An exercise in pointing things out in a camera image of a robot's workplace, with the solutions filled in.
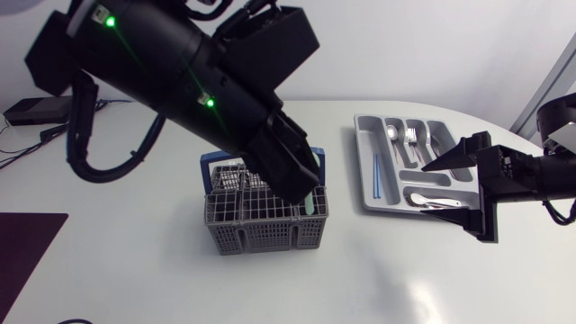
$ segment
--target gray cutlery tray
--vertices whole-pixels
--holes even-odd
[[[422,118],[354,116],[358,160],[362,179],[364,207],[372,211],[420,213],[422,206],[409,204],[406,197],[422,194],[427,198],[451,198],[460,201],[463,207],[479,207],[478,181],[475,168],[422,172],[420,169],[444,154],[457,141],[443,121]],[[392,141],[386,131],[387,125],[398,130],[395,157]],[[412,154],[406,130],[415,128],[417,148],[424,163]],[[374,198],[374,154],[380,156],[381,196]]]

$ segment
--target white table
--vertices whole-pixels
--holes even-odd
[[[538,202],[502,204],[492,245],[426,216],[366,211],[353,116],[437,118],[456,136],[489,131],[494,143],[539,148],[417,103],[288,102],[285,111],[326,150],[320,249],[220,256],[203,224],[199,168],[216,148],[172,122],[146,162],[111,184],[76,177],[61,137],[0,171],[2,212],[70,215],[5,323],[576,323],[576,226],[556,225]],[[93,164],[122,162],[153,117],[137,103],[99,112]],[[31,145],[38,129],[9,130],[0,145]]]

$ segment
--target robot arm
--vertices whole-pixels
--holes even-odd
[[[576,94],[552,100],[538,110],[544,155],[533,157],[501,145],[488,132],[462,138],[423,171],[478,166],[480,209],[422,211],[461,225],[482,242],[498,242],[497,203],[542,201],[559,225],[576,221],[576,202],[563,217],[551,200],[576,197]]]
[[[191,21],[214,19],[230,2],[204,14],[182,0],[73,0],[67,13],[52,14],[26,64],[52,95],[73,86],[67,154],[79,176],[97,183],[125,176],[168,118],[241,156],[291,203],[318,183],[306,133],[274,92],[319,47],[314,32],[302,9],[275,0],[248,1],[212,37]],[[90,75],[158,112],[140,149],[111,170],[86,162],[98,90]]]

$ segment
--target gray cutlery basket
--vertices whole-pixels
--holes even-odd
[[[204,221],[220,253],[318,248],[329,216],[321,180],[312,192],[314,213],[307,215],[304,202],[294,205],[276,197],[244,165],[216,166],[205,197]]]

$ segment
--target basket handle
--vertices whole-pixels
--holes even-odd
[[[319,184],[326,185],[326,155],[324,148],[310,148],[320,159]],[[212,181],[210,179],[210,163],[220,162],[227,159],[239,158],[224,151],[202,154],[200,156],[200,170],[202,171],[202,181],[206,194],[212,193]]]

